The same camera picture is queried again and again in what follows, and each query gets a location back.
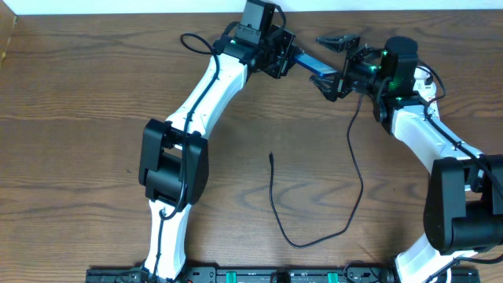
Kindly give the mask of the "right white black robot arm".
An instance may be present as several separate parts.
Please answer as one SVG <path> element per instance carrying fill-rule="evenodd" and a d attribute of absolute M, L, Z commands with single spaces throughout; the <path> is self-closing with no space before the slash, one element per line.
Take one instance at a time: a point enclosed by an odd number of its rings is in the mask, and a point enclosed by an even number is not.
<path fill-rule="evenodd" d="M 312 77 L 329 101 L 358 92 L 370 97 L 373 115 L 403 142 L 429 173 L 424 233 L 391 268 L 384 282 L 461 282 L 459 263 L 478 263 L 479 254 L 502 243 L 502 158 L 466 144 L 440 119 L 446 88 L 418 55 L 411 38 L 389 38 L 381 48 L 357 35 L 320 37 L 325 48 L 345 53 L 339 71 Z"/>

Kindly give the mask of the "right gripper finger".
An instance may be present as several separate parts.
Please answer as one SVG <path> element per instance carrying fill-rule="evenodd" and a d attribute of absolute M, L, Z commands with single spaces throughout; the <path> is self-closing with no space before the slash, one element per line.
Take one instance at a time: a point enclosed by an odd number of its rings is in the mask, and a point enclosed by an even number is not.
<path fill-rule="evenodd" d="M 316 42 L 336 53 L 351 51 L 358 48 L 360 37 L 358 35 L 343 35 L 339 37 L 318 37 Z"/>
<path fill-rule="evenodd" d="M 328 101 L 336 101 L 338 95 L 332 91 L 333 81 L 317 75 L 312 75 L 310 81 L 320 90 L 321 94 Z"/>

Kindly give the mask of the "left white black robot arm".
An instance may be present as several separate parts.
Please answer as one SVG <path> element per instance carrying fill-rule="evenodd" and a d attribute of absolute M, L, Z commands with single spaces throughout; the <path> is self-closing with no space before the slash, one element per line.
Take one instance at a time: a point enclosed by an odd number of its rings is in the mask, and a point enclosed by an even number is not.
<path fill-rule="evenodd" d="M 151 119 L 141 144 L 138 181 L 152 213 L 143 282 L 173 282 L 185 265 L 189 212 L 209 176 L 208 139 L 223 110 L 251 74 L 278 79 L 297 53 L 295 34 L 283 26 L 254 29 L 237 22 L 208 46 L 209 65 L 187 100 L 164 121 Z"/>

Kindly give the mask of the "blue Galaxy smartphone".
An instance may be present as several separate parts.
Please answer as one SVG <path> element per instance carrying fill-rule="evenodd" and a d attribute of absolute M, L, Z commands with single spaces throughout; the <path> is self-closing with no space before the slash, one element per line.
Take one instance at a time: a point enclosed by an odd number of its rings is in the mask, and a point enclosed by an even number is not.
<path fill-rule="evenodd" d="M 307 53 L 301 53 L 294 56 L 294 61 L 305 69 L 313 72 L 319 77 L 329 77 L 337 73 L 337 70 L 312 57 Z"/>

